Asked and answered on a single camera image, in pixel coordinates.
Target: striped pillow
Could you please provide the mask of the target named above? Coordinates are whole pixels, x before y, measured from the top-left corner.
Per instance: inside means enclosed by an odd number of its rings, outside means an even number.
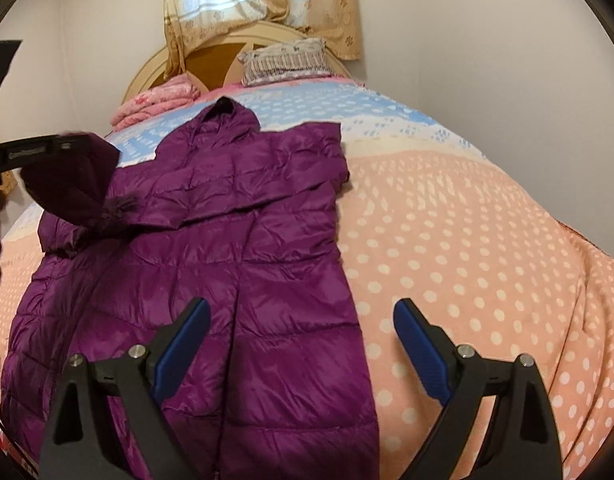
[[[273,44],[260,50],[243,52],[238,59],[244,65],[244,86],[333,74],[321,38]]]

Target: folded pink blanket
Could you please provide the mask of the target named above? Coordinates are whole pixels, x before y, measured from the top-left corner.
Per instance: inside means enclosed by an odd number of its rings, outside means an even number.
[[[136,95],[122,104],[111,118],[114,132],[132,124],[140,123],[164,112],[188,105],[201,95],[187,74],[172,78],[170,81]]]

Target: bed sheet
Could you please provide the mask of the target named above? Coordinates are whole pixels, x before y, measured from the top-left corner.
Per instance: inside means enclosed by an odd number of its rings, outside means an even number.
[[[338,247],[366,343],[381,431],[381,478],[398,478],[433,425],[430,400],[402,352],[391,308],[411,297],[456,343],[488,357],[531,353],[550,392],[575,478],[614,422],[614,260],[552,219],[465,139],[433,119],[347,80],[227,92],[267,130],[341,123],[350,184],[338,201]],[[207,102],[132,126],[108,140],[122,166],[154,156]],[[6,334],[41,258],[31,206],[4,241],[0,365]],[[457,470],[470,469],[491,404]]]

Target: wooden headboard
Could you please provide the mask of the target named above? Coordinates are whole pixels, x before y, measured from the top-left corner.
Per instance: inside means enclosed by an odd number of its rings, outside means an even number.
[[[214,38],[195,50],[185,59],[187,71],[200,79],[208,90],[238,83],[242,79],[243,72],[242,64],[237,59],[239,53],[300,38],[306,36],[278,23],[253,23]],[[351,77],[345,66],[329,50],[326,51],[326,55],[335,73]],[[122,102],[164,82],[167,56],[167,47],[165,47],[145,63],[129,85]]]

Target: silver bolt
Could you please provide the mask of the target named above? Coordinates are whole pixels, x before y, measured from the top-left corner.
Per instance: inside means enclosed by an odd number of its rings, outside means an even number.
[[[143,345],[134,345],[129,349],[129,357],[138,359],[147,353],[147,349]]]
[[[469,345],[459,345],[457,350],[458,355],[460,355],[460,357],[464,357],[465,359],[469,359],[470,357],[474,357],[476,355],[476,350],[474,350],[474,347]]]
[[[520,354],[520,364],[526,368],[529,368],[530,366],[534,366],[535,361],[530,354]]]
[[[85,362],[85,358],[82,354],[74,354],[69,358],[69,366],[78,368]]]

